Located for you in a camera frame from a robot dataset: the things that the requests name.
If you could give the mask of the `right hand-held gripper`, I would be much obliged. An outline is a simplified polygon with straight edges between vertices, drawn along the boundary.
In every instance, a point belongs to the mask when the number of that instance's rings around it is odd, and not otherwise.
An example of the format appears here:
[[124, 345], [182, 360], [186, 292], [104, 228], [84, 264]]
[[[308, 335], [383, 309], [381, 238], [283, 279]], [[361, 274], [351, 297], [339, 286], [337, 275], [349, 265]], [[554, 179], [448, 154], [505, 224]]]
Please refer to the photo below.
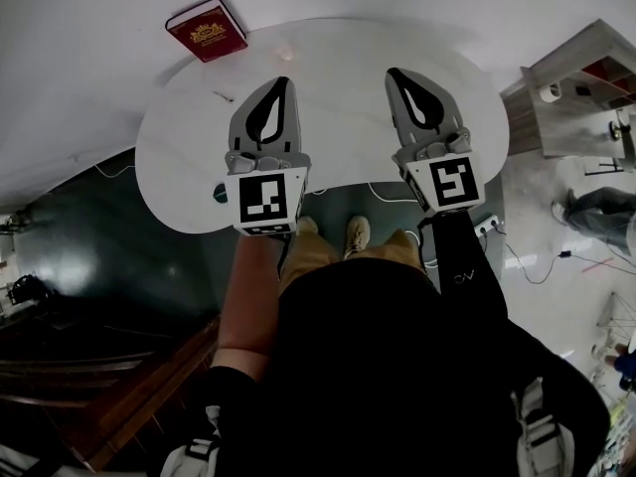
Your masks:
[[402, 146], [393, 160], [423, 211], [439, 214], [483, 204], [485, 183], [453, 96], [403, 68], [387, 70], [385, 88]]

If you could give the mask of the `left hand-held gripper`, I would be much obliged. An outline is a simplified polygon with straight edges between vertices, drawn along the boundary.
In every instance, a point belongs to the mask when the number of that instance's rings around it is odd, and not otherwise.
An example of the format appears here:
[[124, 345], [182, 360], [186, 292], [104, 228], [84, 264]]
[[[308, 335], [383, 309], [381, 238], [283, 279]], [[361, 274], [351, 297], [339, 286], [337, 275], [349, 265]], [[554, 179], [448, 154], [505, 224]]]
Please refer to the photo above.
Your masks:
[[[287, 77], [271, 79], [240, 105], [230, 122], [225, 187], [235, 230], [247, 237], [292, 234], [297, 229], [311, 160], [300, 150], [296, 89]], [[276, 145], [283, 152], [262, 151]]]

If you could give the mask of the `person's right forearm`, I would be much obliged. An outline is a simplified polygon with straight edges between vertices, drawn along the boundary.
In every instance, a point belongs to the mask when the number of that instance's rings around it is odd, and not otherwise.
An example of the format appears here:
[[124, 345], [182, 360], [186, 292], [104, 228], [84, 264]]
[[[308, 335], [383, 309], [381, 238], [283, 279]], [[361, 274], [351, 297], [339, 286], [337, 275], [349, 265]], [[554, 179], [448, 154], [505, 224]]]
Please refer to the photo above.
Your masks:
[[441, 298], [470, 325], [499, 325], [508, 319], [506, 300], [476, 236], [469, 213], [438, 213], [418, 228], [432, 230]]

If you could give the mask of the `person's left forearm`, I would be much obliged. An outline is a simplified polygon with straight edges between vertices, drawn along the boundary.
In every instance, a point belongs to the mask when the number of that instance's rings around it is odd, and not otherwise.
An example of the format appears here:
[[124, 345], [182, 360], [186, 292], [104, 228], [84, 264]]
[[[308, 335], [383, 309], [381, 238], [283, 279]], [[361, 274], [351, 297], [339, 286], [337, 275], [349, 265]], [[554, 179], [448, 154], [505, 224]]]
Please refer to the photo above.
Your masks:
[[238, 239], [221, 314], [215, 367], [255, 381], [265, 374], [278, 326], [279, 245], [268, 237]]

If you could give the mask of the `white curved table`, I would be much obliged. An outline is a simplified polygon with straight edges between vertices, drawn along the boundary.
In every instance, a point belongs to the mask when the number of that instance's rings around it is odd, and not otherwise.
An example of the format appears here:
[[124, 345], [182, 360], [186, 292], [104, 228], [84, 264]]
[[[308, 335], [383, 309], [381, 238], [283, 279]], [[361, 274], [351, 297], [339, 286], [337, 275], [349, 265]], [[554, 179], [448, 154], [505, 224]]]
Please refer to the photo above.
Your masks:
[[384, 82], [390, 68], [420, 73], [453, 96], [483, 178], [496, 177], [509, 151], [509, 123], [486, 73], [424, 25], [312, 19], [257, 30], [246, 49], [193, 61], [158, 92], [135, 147], [145, 204], [184, 234], [228, 227], [228, 208], [213, 191], [228, 171], [231, 117], [255, 89], [280, 76], [296, 87], [310, 191], [395, 181], [399, 143]]

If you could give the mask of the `red book gold emblem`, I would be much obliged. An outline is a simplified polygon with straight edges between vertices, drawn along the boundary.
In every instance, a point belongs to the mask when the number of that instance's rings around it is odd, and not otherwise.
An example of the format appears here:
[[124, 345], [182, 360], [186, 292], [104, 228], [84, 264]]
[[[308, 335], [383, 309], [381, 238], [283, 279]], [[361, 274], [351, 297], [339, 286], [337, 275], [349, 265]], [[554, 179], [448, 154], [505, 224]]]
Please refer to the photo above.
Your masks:
[[247, 48], [245, 32], [223, 0], [207, 0], [168, 19], [165, 30], [202, 63]]

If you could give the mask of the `white power strip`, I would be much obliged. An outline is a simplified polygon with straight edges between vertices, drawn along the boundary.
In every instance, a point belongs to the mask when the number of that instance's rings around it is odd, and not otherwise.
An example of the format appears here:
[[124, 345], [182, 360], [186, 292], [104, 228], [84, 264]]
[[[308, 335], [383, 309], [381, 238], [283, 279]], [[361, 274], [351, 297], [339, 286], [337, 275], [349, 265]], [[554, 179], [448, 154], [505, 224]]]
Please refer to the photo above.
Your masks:
[[481, 223], [478, 223], [474, 227], [475, 235], [480, 238], [485, 236], [490, 231], [498, 231], [500, 229], [501, 221], [496, 215], [488, 216]]

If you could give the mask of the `person's right shoe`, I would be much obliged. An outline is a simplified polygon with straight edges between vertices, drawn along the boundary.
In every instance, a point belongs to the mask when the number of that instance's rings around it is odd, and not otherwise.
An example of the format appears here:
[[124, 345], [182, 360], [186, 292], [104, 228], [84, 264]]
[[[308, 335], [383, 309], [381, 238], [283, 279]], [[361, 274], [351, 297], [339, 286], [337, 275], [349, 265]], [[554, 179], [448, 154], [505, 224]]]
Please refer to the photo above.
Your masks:
[[371, 226], [364, 216], [353, 216], [346, 230], [344, 259], [348, 259], [355, 253], [365, 250], [371, 238]]

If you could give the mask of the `person's tan trousers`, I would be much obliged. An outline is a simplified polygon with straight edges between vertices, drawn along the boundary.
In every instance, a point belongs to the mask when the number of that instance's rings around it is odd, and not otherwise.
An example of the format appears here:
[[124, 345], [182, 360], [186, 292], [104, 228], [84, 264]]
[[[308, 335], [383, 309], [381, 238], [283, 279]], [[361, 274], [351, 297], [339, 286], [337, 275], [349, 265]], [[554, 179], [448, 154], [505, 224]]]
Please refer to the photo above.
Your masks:
[[[425, 272], [415, 243], [403, 230], [395, 231], [383, 244], [365, 248], [352, 258], [378, 258], [415, 267]], [[321, 267], [343, 261], [335, 248], [316, 233], [301, 233], [294, 239], [280, 272], [279, 293], [295, 279]]]

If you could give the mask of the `grey shelf unit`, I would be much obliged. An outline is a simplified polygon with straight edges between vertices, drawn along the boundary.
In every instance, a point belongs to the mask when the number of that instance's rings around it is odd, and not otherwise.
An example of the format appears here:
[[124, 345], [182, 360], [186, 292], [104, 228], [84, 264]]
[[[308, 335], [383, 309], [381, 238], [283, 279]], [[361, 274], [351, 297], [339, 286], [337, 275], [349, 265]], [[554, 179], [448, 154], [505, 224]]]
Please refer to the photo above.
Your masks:
[[[502, 94], [510, 156], [540, 150], [636, 170], [636, 46], [597, 20], [521, 73]], [[561, 99], [545, 103], [537, 87], [554, 82]]]

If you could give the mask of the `person's black shirt torso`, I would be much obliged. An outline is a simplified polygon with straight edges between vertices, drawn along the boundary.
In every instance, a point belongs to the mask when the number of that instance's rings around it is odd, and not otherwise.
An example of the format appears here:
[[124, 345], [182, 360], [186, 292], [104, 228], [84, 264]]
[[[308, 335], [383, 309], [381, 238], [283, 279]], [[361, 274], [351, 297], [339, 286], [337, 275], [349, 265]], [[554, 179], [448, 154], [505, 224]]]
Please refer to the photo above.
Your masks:
[[470, 325], [407, 265], [353, 259], [282, 293], [271, 359], [255, 381], [227, 367], [148, 459], [148, 477], [521, 477], [522, 394], [532, 420], [573, 441], [586, 477], [607, 408], [570, 363], [508, 319]]

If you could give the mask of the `black device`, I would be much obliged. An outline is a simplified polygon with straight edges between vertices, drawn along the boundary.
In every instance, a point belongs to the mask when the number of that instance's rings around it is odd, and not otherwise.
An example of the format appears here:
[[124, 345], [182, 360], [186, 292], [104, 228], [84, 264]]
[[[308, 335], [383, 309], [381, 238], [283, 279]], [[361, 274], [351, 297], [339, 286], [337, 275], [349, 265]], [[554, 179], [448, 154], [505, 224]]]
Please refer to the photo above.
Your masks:
[[19, 277], [9, 288], [7, 293], [13, 306], [30, 301], [38, 303], [47, 299], [50, 295], [51, 290], [41, 279], [33, 274], [26, 274]]

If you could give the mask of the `dark wooden bed frame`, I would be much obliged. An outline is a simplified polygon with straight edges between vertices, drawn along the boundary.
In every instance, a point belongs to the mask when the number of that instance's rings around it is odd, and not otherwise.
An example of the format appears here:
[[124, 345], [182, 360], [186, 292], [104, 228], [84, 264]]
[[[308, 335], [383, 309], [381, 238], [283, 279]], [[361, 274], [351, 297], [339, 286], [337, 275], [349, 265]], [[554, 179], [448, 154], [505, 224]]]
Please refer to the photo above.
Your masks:
[[75, 361], [0, 361], [0, 448], [39, 473], [142, 471], [192, 404], [219, 321], [204, 320], [153, 351]]

